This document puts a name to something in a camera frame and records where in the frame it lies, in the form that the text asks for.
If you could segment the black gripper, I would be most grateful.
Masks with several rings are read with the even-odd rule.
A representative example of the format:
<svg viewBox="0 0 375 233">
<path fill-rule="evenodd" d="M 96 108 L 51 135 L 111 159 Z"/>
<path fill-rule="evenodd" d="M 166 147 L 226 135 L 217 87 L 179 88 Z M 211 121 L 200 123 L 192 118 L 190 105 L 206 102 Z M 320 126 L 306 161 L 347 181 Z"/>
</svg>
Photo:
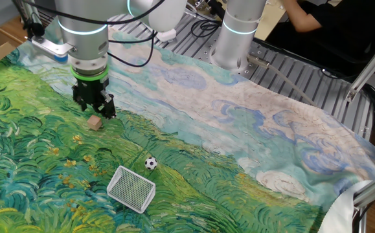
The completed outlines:
<svg viewBox="0 0 375 233">
<path fill-rule="evenodd" d="M 104 118 L 116 117 L 113 95 L 106 92 L 109 78 L 106 76 L 95 81 L 76 79 L 77 83 L 72 86 L 73 100 L 82 111 L 87 109 L 87 104 L 93 105 L 93 109 Z"/>
</svg>

